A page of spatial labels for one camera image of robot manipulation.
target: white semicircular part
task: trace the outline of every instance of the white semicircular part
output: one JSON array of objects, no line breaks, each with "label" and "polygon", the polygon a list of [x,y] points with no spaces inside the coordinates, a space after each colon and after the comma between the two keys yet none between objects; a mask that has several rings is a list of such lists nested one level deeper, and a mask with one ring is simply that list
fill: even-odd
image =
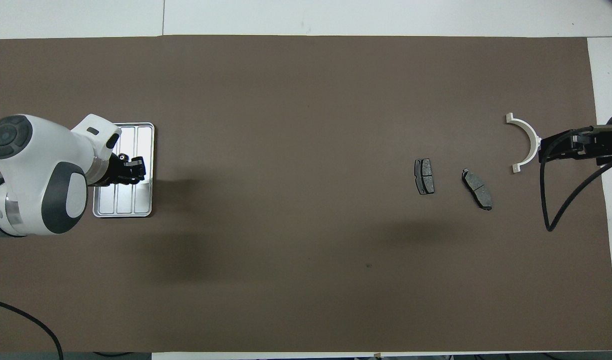
[{"label": "white semicircular part", "polygon": [[537,155],[537,150],[539,150],[539,143],[541,143],[541,137],[537,136],[535,129],[533,129],[529,123],[518,118],[512,117],[512,112],[508,112],[508,114],[506,114],[506,123],[519,126],[526,132],[526,134],[528,134],[528,139],[530,139],[530,151],[528,151],[528,155],[526,155],[526,158],[521,162],[512,164],[512,172],[518,173],[521,171],[521,166],[528,164],[528,162],[532,160],[535,155]]},{"label": "white semicircular part", "polygon": [[68,185],[68,197],[66,198],[66,213],[71,218],[76,218],[86,209],[86,178],[80,173],[70,175]]}]

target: brown paper sheet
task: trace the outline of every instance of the brown paper sheet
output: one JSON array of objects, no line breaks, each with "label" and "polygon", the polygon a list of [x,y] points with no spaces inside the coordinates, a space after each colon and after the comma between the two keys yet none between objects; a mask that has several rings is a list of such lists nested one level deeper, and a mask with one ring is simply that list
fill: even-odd
[{"label": "brown paper sheet", "polygon": [[[601,183],[546,232],[507,112],[593,124],[585,39],[0,40],[0,118],[157,127],[154,214],[0,239],[0,300],[67,351],[612,349]],[[554,213],[595,166],[549,167]],[[0,310],[0,351],[51,349]]]}]

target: gray brake pad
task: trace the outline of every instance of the gray brake pad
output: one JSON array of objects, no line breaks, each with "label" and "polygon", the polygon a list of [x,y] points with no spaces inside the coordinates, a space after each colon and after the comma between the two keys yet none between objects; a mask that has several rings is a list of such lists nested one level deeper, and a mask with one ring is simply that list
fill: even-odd
[{"label": "gray brake pad", "polygon": [[470,193],[472,193],[480,208],[484,210],[491,210],[493,208],[493,199],[490,197],[490,192],[479,176],[465,168],[461,173],[461,179],[466,184],[466,187],[468,187]]},{"label": "gray brake pad", "polygon": [[432,169],[430,159],[415,160],[415,182],[417,190],[421,195],[434,193],[434,182],[432,181]]}]

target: black cable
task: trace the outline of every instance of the black cable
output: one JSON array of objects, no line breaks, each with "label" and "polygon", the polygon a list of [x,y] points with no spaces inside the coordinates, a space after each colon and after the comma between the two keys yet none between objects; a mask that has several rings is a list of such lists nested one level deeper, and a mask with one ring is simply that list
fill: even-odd
[{"label": "black cable", "polygon": [[592,130],[592,126],[587,126],[587,127],[581,128],[581,129],[571,130],[571,131],[561,135],[560,137],[557,137],[555,139],[555,141],[553,141],[548,146],[548,148],[546,148],[546,151],[544,151],[544,153],[543,153],[543,155],[541,157],[541,164],[539,166],[539,191],[540,191],[540,195],[541,195],[541,212],[542,212],[542,214],[544,216],[544,225],[546,225],[546,230],[548,230],[548,231],[555,230],[555,226],[557,226],[557,223],[559,222],[559,219],[561,219],[562,215],[564,215],[564,212],[568,208],[570,203],[573,202],[575,197],[578,196],[579,193],[585,187],[587,187],[588,184],[590,184],[593,180],[598,178],[601,174],[605,173],[610,168],[612,168],[612,160],[611,160],[606,165],[604,165],[602,168],[600,168],[599,170],[597,170],[594,173],[592,173],[589,177],[587,177],[568,196],[566,201],[564,201],[564,203],[559,208],[559,210],[558,210],[557,214],[555,215],[555,218],[553,219],[552,223],[550,223],[550,221],[548,219],[548,209],[546,208],[546,194],[545,194],[546,193],[546,186],[544,184],[544,171],[546,169],[546,162],[548,162],[548,157],[549,157],[550,153],[553,151],[553,149],[555,148],[555,146],[557,146],[560,142],[564,141],[565,139],[568,139],[569,137],[571,137],[573,135],[577,135],[577,134],[582,133],[582,132],[589,132],[591,130]]},{"label": "black cable", "polygon": [[552,360],[566,360],[565,358],[559,358],[559,357],[554,357],[548,353],[542,352],[541,355],[544,355],[545,357],[551,358]]},{"label": "black cable", "polygon": [[94,351],[94,353],[99,356],[105,356],[107,358],[116,358],[116,357],[123,356],[123,355],[134,354],[133,352],[102,353],[102,352],[97,352],[97,351]]},{"label": "black cable", "polygon": [[61,349],[61,343],[59,342],[59,339],[57,339],[57,335],[55,335],[54,332],[52,332],[52,330],[50,330],[49,327],[46,326],[46,324],[44,324],[43,322],[41,322],[39,319],[37,319],[36,317],[30,315],[29,313],[25,312],[24,310],[18,309],[12,305],[8,305],[7,303],[1,302],[0,301],[0,307],[10,310],[11,312],[17,313],[23,317],[25,317],[26,319],[28,319],[29,321],[34,322],[35,324],[37,324],[40,328],[43,329],[43,331],[45,331],[48,335],[50,335],[50,337],[52,338],[52,341],[55,343],[55,346],[57,347],[57,353],[59,354],[59,360],[63,360],[64,358],[64,352]]}]

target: white plastic bracket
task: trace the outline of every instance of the white plastic bracket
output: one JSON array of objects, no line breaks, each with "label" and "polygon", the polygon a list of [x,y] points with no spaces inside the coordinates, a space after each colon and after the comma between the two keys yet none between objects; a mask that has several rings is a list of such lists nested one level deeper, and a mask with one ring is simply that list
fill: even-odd
[{"label": "white plastic bracket", "polygon": [[508,114],[506,114],[506,123],[519,126],[526,132],[526,134],[528,134],[528,139],[530,139],[530,151],[528,151],[528,155],[526,155],[526,158],[521,162],[512,164],[512,172],[518,173],[521,171],[521,166],[527,164],[530,160],[532,160],[532,158],[535,157],[535,155],[537,155],[537,150],[539,150],[539,143],[541,142],[541,137],[537,136],[535,129],[533,129],[529,123],[518,118],[512,117],[512,112],[508,112]]}]

